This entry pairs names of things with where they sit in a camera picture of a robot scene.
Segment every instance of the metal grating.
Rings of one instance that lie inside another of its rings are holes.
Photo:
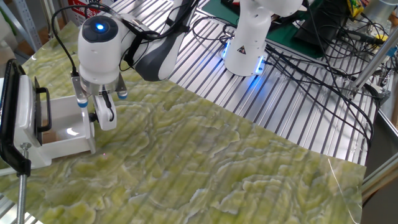
[[[17,223],[17,205],[0,194],[0,224]],[[25,224],[42,224],[31,214],[25,214]]]
[[[152,30],[160,31],[172,8],[172,2],[131,0],[116,3],[114,8],[121,14],[131,13]],[[207,14],[197,10],[193,21],[203,16]],[[202,21],[195,30],[203,37],[214,39],[223,34],[222,27],[216,21]],[[290,49],[272,42],[270,44],[286,55],[301,58]],[[233,75],[225,69],[220,57],[223,48],[223,44],[218,41],[198,39],[192,32],[188,33],[169,79],[305,148],[364,165],[368,149],[361,134],[314,103],[294,81],[274,66],[268,65],[262,75]],[[338,51],[345,51],[340,48],[342,46],[336,44],[335,49],[330,48],[327,54],[337,57],[341,55]],[[294,60],[300,68],[332,85],[331,76],[324,68],[304,61]],[[344,60],[331,59],[330,62],[335,68],[348,73],[358,72],[366,65],[364,60],[355,55]],[[282,65],[294,73],[296,79],[308,81],[290,67],[283,63]],[[342,78],[338,78],[338,82],[343,88],[348,84]],[[316,85],[303,83],[302,86],[329,110],[360,129],[340,97]],[[371,97],[357,95],[353,101],[374,119],[376,107]],[[365,119],[356,110],[353,111],[365,124]]]

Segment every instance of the blue led light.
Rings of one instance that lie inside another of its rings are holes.
[[[95,24],[95,26],[97,27],[98,30],[104,29],[104,25],[102,25],[102,24]]]
[[[256,73],[262,73],[262,68],[261,68],[262,59],[264,59],[264,56],[261,56],[259,62],[257,63]]]
[[[231,41],[228,41],[228,43],[226,43],[226,48],[225,48],[225,51],[223,52],[223,58],[225,58],[226,51],[228,50],[228,47],[229,47],[230,43],[231,43]]]

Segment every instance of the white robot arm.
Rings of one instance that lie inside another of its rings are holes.
[[[157,38],[154,32],[129,14],[95,16],[84,22],[78,38],[80,75],[72,77],[72,82],[79,106],[86,107],[88,97],[93,96],[101,129],[116,127],[116,108],[110,94],[116,91],[120,99],[127,97],[119,71],[121,58],[147,81],[167,78],[174,69],[178,50],[185,32],[189,30],[197,2],[174,1],[164,31],[169,30],[174,23],[180,23],[178,29],[169,32],[164,38]]]
[[[298,11],[302,0],[241,0],[239,24],[224,55],[225,67],[240,76],[262,73],[265,39],[271,26],[271,16],[287,17]]]

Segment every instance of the marble-patterned mat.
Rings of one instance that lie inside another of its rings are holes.
[[[78,63],[77,28],[62,31]],[[56,42],[25,65],[51,97],[73,94]],[[27,211],[43,223],[359,223],[365,167],[301,148],[170,82],[123,73],[118,127],[96,154],[32,171]],[[16,201],[16,175],[0,192]]]

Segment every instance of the warning label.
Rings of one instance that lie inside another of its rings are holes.
[[[242,54],[246,54],[246,50],[244,49],[244,46],[238,49],[238,52],[241,52]]]

